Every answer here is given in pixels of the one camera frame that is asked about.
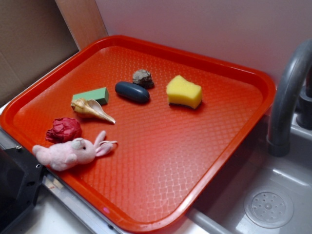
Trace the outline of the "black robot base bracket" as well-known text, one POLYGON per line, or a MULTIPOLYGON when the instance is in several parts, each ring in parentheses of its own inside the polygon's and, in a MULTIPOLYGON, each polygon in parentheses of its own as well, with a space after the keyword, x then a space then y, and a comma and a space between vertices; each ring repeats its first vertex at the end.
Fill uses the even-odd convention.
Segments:
POLYGON ((27 149, 0 151, 0 232, 8 233, 36 206, 44 167, 27 149))

